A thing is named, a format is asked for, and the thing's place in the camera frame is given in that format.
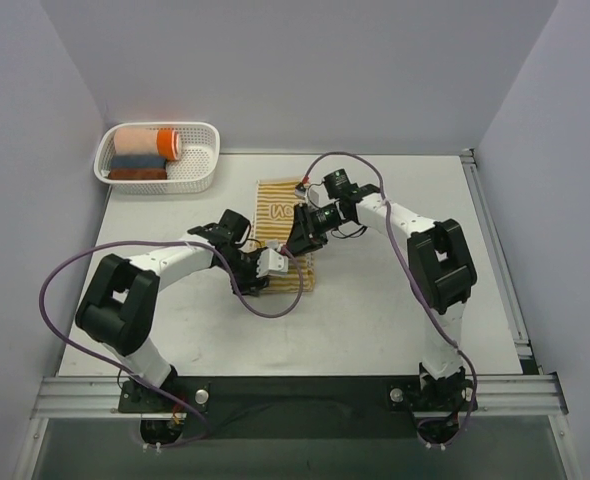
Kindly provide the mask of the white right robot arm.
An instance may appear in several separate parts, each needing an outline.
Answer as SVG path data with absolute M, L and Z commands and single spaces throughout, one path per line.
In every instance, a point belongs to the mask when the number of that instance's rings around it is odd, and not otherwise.
M 317 251 L 346 223 L 386 236 L 425 313 L 420 401 L 427 410 L 473 408 L 477 378 L 460 343 L 477 272 L 461 225 L 418 215 L 390 201 L 381 185 L 353 183 L 342 169 L 322 185 L 330 200 L 325 206 L 309 200 L 308 185 L 297 185 L 301 200 L 293 208 L 287 249 L 295 256 Z

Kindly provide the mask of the yellow white striped towel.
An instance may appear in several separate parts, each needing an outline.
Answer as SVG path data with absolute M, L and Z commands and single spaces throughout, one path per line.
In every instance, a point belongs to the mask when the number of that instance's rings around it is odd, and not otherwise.
M 295 190 L 299 180 L 296 177 L 258 180 L 255 196 L 255 211 L 251 238 L 262 246 L 268 241 L 285 244 L 291 232 L 294 219 L 294 207 L 303 202 Z M 316 283 L 313 254 L 298 257 L 298 264 L 303 273 L 303 293 L 314 290 Z M 300 287 L 296 266 L 290 265 L 284 277 L 273 277 L 268 294 L 297 293 Z

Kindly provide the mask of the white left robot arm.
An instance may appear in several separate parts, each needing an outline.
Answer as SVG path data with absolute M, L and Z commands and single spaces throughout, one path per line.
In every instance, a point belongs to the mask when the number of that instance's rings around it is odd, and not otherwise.
M 271 268 L 288 265 L 269 247 L 243 249 L 250 221 L 225 210 L 219 221 L 187 231 L 178 246 L 127 258 L 102 258 L 76 311 L 75 324 L 104 345 L 130 372 L 145 381 L 141 399 L 152 410 L 170 409 L 180 396 L 176 369 L 150 338 L 161 290 L 202 270 L 233 274 L 242 295 L 257 295 L 269 283 Z

